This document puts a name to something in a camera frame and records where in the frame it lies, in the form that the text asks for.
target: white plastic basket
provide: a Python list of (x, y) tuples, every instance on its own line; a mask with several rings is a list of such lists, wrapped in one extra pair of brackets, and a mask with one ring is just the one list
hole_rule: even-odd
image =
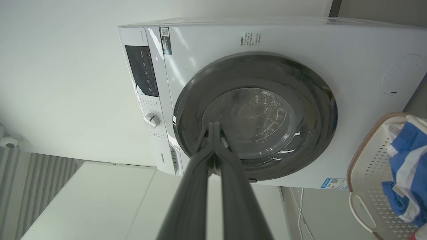
[[(378, 239), (407, 240), (418, 229), (394, 214), (381, 186), (381, 182), (393, 181), (390, 156), (386, 151), (390, 140), (382, 125), (404, 123), (406, 116), (406, 113), (398, 112), (382, 117), (360, 145), (347, 172), (350, 209), (357, 221)], [(360, 211), (356, 211), (356, 198), (372, 223), (362, 220)]]

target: basket handle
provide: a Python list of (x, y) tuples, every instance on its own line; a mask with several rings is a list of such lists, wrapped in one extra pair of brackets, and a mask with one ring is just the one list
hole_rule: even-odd
[(371, 218), (371, 221), (373, 222), (373, 224), (374, 224), (374, 229), (375, 228), (377, 228), (377, 224), (375, 223), (375, 221), (374, 221), (374, 218), (372, 218), (372, 215), (371, 215), (371, 213), (369, 212), (369, 210), (368, 210), (368, 208), (366, 207), (366, 205), (365, 205), (365, 203), (363, 202), (363, 200), (362, 200), (362, 198), (361, 197), (359, 197), (357, 194), (355, 194), (355, 193), (353, 193), (353, 192), (350, 192), (350, 197), (349, 197), (349, 199), (348, 199), (348, 202), (349, 202), (349, 204), (350, 204), (350, 209), (351, 209), (351, 212), (353, 213), (353, 215), (354, 215), (354, 217), (356, 218), (356, 220), (366, 229), (366, 230), (368, 230), (370, 233), (374, 233), (374, 229), (372, 229), (372, 228), (370, 228), (370, 227), (368, 227), (368, 225), (364, 222), (364, 221), (362, 221), (362, 219), (359, 217), (359, 215), (356, 213), (356, 211), (355, 211), (355, 209), (354, 209), (354, 204), (353, 204), (353, 198), (354, 197), (356, 197), (356, 198), (358, 198), (359, 199), (359, 201), (362, 203), (362, 206), (363, 206), (363, 208), (365, 209), (365, 211), (368, 213), (368, 215), (369, 215), (369, 217)]

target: dial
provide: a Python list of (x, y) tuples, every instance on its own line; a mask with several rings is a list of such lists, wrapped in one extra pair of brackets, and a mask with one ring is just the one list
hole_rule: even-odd
[(147, 126), (151, 129), (155, 129), (160, 124), (160, 119), (152, 113), (147, 114), (144, 117), (144, 121), (147, 123)]

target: white cabinet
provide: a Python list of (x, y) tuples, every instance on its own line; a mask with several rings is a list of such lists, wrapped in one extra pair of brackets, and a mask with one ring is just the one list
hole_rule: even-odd
[(154, 172), (85, 162), (22, 239), (125, 239)]
[[(86, 162), (24, 240), (155, 240), (181, 177), (155, 168)], [(289, 239), (278, 187), (253, 185), (276, 240)], [(209, 181), (207, 239), (222, 239), (218, 177)]]

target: washing machine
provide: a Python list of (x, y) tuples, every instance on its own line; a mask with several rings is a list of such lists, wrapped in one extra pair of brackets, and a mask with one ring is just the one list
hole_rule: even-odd
[(159, 170), (182, 175), (220, 121), (256, 184), (346, 189), (348, 165), (426, 74), (426, 29), (342, 18), (119, 27)]

